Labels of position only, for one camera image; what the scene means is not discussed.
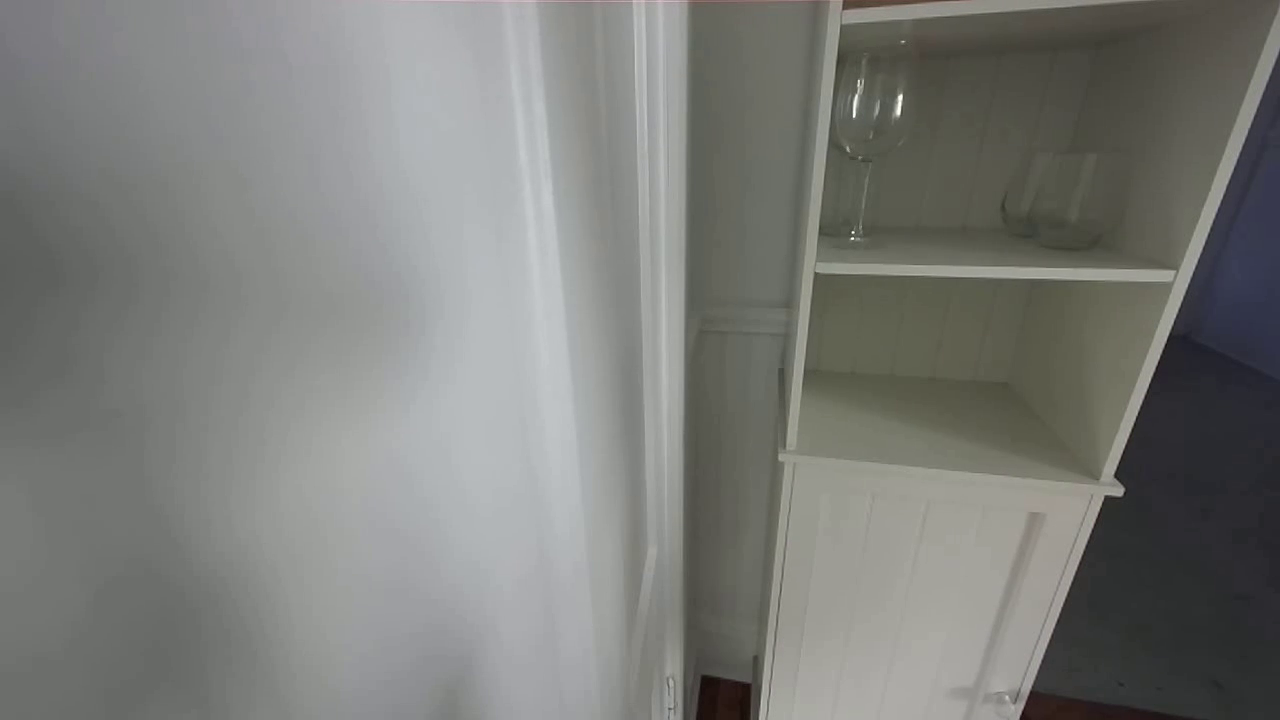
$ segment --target floor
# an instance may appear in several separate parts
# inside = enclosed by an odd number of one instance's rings
[[[712,676],[698,684],[696,720],[748,720],[748,718],[750,718],[748,684],[712,680]],[[1058,698],[1030,698],[1022,720],[1171,720],[1171,718],[1078,705]]]
[[[1280,384],[1174,345],[1038,668],[1038,691],[1280,718]]]

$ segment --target white wall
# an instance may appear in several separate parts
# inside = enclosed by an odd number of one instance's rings
[[[816,16],[816,3],[693,14],[693,243],[703,310],[693,633],[698,668],[739,680],[764,647]]]
[[[617,50],[520,28],[0,3],[0,718],[617,718],[634,216],[516,95]]]
[[[1215,225],[1215,247],[1183,310],[1183,331],[1280,382],[1274,127],[1261,127],[1247,174],[1235,214]]]

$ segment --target shelf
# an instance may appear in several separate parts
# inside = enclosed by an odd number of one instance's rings
[[[1003,384],[809,374],[788,460],[1100,485]]]
[[[1003,234],[885,234],[863,247],[825,240],[821,276],[956,276],[956,280],[1075,280],[1171,286],[1171,270],[1113,252],[1052,252]]]
[[[1100,35],[1106,28],[1139,28],[1208,0],[850,0],[839,23],[950,23],[928,28],[944,35],[974,35],[965,19],[984,19],[984,40],[998,34],[1030,34],[1038,43],[1052,35]]]

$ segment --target wine glass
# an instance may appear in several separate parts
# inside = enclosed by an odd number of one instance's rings
[[[1117,164],[1100,151],[1030,151],[1012,175],[998,216],[1018,240],[1090,247],[1117,205]]]
[[[849,243],[866,240],[873,164],[902,144],[916,122],[916,43],[894,35],[839,56],[833,144],[854,164]]]

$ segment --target open shelf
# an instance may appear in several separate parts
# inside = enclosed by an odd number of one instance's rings
[[[1003,384],[809,374],[788,460],[1100,485]]]
[[[821,276],[950,276],[950,280],[1078,280],[1171,286],[1171,270],[1117,247],[1054,252],[1003,234],[885,234],[863,247],[821,240]]]

